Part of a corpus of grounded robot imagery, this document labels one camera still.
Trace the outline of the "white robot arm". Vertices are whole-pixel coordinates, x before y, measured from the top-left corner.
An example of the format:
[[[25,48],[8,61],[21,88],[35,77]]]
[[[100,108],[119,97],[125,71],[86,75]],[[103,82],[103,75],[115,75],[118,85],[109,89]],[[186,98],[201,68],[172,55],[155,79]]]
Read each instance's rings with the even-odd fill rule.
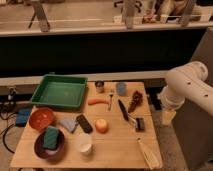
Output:
[[[165,76],[166,86],[160,93],[163,107],[177,110],[188,99],[213,116],[213,87],[205,82],[207,77],[208,68],[199,61],[169,70]]]

